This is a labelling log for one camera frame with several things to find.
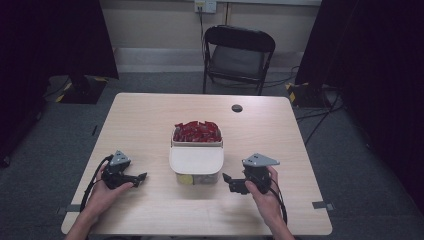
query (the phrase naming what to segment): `electrical outlet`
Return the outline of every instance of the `electrical outlet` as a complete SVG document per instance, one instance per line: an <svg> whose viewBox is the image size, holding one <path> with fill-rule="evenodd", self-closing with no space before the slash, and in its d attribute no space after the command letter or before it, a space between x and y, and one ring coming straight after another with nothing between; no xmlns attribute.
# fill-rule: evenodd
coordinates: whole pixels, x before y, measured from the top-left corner
<svg viewBox="0 0 424 240"><path fill-rule="evenodd" d="M206 12L205 0L194 0L194 12Z"/></svg>
<svg viewBox="0 0 424 240"><path fill-rule="evenodd" d="M206 1L205 12L216 13L216 1Z"/></svg>

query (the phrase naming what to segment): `chair backrest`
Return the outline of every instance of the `chair backrest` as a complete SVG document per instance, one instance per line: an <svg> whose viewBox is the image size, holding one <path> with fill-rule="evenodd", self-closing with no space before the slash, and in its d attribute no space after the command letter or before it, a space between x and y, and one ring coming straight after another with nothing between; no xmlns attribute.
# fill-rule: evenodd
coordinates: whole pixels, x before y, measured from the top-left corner
<svg viewBox="0 0 424 240"><path fill-rule="evenodd" d="M208 28L204 35L205 43L230 48L272 53L274 39L265 32L228 25Z"/></svg>

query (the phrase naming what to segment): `chair leg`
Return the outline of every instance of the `chair leg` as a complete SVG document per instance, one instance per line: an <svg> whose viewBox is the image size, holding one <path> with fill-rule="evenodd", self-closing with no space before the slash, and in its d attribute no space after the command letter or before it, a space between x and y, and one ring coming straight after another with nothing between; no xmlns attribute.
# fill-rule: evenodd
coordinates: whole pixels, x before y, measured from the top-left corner
<svg viewBox="0 0 424 240"><path fill-rule="evenodd" d="M262 95L262 88L264 87L264 83L265 83L265 81L262 81L259 84L258 96L261 96Z"/></svg>
<svg viewBox="0 0 424 240"><path fill-rule="evenodd" d="M207 74L206 69L205 69L205 71L203 71L203 94L206 93L206 79L207 78L208 78L208 74Z"/></svg>

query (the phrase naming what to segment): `red objects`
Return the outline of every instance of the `red objects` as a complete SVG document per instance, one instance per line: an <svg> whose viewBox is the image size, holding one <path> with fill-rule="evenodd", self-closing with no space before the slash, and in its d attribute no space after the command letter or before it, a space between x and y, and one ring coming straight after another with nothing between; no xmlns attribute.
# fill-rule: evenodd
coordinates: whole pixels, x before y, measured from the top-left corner
<svg viewBox="0 0 424 240"><path fill-rule="evenodd" d="M192 121L187 124L175 124L173 140L176 142L220 142L222 140L218 126L214 122Z"/></svg>

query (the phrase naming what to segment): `handheld controller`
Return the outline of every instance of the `handheld controller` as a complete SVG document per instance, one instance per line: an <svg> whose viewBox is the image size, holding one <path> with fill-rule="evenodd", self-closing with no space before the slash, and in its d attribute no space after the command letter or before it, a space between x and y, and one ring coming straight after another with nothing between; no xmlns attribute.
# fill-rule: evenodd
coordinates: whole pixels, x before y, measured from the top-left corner
<svg viewBox="0 0 424 240"><path fill-rule="evenodd" d="M266 166L279 165L280 162L255 153L247 159L242 160L244 166L244 179L232 179L225 173L222 173L224 181L228 183L230 192L240 193L242 195L248 194L249 190L246 188L244 182L246 180L252 181L258 190L265 194L268 192L271 187L271 177L269 176L269 171Z"/></svg>
<svg viewBox="0 0 424 240"><path fill-rule="evenodd" d="M147 173L138 176L124 174L124 170L130 165L131 160L121 151L116 151L112 160L108 162L102 173L102 180L109 189L115 189L126 182L132 182L134 187L138 187L140 182L146 179Z"/></svg>

